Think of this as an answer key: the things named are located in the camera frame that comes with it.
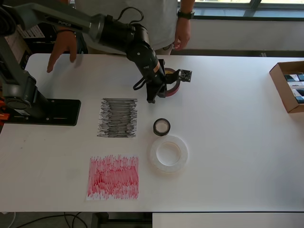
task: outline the black mounting plate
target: black mounting plate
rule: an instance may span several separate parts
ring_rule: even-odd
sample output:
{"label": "black mounting plate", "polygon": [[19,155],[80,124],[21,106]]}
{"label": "black mounting plate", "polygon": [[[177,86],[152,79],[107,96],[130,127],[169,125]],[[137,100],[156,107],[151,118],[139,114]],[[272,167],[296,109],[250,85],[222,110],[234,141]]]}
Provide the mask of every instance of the black mounting plate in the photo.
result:
{"label": "black mounting plate", "polygon": [[48,99],[48,101],[50,103],[51,112],[43,119],[21,115],[13,109],[6,109],[5,112],[10,114],[10,118],[4,122],[11,124],[61,126],[75,126],[77,124],[78,114],[81,106],[81,102],[79,100]]}

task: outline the black scribbles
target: black scribbles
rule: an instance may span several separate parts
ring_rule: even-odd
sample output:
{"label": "black scribbles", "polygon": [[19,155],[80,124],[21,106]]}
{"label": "black scribbles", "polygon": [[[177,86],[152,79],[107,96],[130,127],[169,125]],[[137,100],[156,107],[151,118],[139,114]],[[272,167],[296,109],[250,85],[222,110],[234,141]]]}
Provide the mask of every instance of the black scribbles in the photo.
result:
{"label": "black scribbles", "polygon": [[104,98],[101,101],[97,136],[136,137],[137,99]]}

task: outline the clear tape roll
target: clear tape roll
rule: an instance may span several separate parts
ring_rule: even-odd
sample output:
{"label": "clear tape roll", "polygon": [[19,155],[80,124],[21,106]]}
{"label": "clear tape roll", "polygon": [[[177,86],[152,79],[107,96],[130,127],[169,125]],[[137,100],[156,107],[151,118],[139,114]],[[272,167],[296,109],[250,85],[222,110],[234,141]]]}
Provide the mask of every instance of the clear tape roll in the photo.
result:
{"label": "clear tape roll", "polygon": [[[180,158],[173,165],[165,165],[157,158],[157,150],[163,143],[174,143],[180,149]],[[167,135],[155,140],[150,150],[150,161],[159,170],[163,172],[177,172],[184,167],[188,159],[188,149],[186,144],[178,137]]]}

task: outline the wristwatch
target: wristwatch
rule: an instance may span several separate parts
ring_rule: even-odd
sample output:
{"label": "wristwatch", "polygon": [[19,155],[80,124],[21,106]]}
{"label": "wristwatch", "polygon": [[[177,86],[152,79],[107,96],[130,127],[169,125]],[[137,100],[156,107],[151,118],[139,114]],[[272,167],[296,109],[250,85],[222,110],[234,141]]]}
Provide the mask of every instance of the wristwatch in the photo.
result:
{"label": "wristwatch", "polygon": [[177,17],[185,18],[185,19],[188,19],[188,20],[193,19],[194,18],[194,11],[192,11],[191,13],[183,13],[179,9],[179,11],[177,12]]}

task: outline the hand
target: hand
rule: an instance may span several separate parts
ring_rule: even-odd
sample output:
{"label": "hand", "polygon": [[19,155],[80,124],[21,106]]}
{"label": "hand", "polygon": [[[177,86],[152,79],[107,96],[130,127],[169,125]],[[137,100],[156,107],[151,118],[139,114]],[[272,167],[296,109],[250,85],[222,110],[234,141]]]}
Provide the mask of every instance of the hand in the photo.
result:
{"label": "hand", "polygon": [[186,47],[191,36],[190,20],[178,18],[175,31],[174,49],[179,51]]}
{"label": "hand", "polygon": [[77,55],[77,40],[73,32],[65,31],[57,34],[57,39],[47,66],[48,73],[53,70],[57,59],[65,51],[70,51],[70,61],[73,63]]}

